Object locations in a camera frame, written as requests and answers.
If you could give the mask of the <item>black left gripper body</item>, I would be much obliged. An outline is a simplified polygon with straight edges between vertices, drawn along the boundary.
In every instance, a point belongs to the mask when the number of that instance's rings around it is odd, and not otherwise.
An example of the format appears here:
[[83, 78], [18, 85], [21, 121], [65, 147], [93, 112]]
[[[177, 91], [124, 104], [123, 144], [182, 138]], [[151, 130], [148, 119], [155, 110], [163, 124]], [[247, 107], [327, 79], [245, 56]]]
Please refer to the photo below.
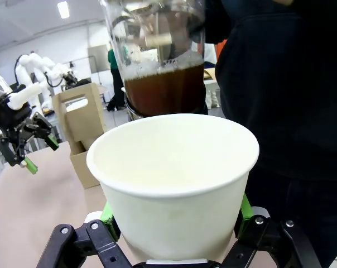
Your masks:
[[8, 106], [9, 96], [0, 98], [0, 130], [4, 135], [13, 131], [26, 118], [31, 115], [32, 109], [28, 102], [20, 106], [20, 109], [14, 110]]

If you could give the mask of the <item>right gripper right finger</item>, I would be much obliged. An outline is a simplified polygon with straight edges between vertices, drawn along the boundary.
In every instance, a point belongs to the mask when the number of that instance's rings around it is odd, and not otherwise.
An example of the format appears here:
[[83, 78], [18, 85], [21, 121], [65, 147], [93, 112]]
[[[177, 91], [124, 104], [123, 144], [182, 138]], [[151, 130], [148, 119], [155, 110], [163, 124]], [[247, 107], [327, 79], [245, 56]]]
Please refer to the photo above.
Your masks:
[[244, 195], [234, 227], [236, 242], [224, 258], [224, 267], [249, 267], [258, 251], [267, 252], [277, 267], [320, 267], [302, 229], [292, 220], [275, 222], [254, 214]]

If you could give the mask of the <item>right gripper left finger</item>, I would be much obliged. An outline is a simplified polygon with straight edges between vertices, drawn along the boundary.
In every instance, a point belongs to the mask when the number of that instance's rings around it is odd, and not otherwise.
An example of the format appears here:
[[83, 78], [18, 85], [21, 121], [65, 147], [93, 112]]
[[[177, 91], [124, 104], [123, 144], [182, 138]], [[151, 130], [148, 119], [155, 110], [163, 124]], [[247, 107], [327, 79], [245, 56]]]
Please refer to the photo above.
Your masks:
[[104, 267], [132, 267], [117, 244], [120, 235], [111, 207], [106, 204], [99, 219], [77, 229], [69, 224], [57, 225], [37, 267], [82, 267], [88, 256], [98, 256]]

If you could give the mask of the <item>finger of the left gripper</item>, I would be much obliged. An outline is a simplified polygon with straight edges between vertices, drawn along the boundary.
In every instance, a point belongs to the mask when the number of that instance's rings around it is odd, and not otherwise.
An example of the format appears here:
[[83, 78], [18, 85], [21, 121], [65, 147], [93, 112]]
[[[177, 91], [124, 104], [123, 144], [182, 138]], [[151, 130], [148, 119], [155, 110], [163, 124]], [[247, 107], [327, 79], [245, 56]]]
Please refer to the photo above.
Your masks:
[[10, 166], [26, 168], [31, 174], [38, 172], [38, 167], [26, 156], [25, 143], [21, 140], [11, 142], [9, 137], [0, 138], [0, 152]]
[[18, 131], [20, 148], [31, 138], [44, 140], [53, 151], [59, 148], [59, 144], [52, 136], [52, 125], [40, 114], [34, 114], [32, 118], [26, 118]]

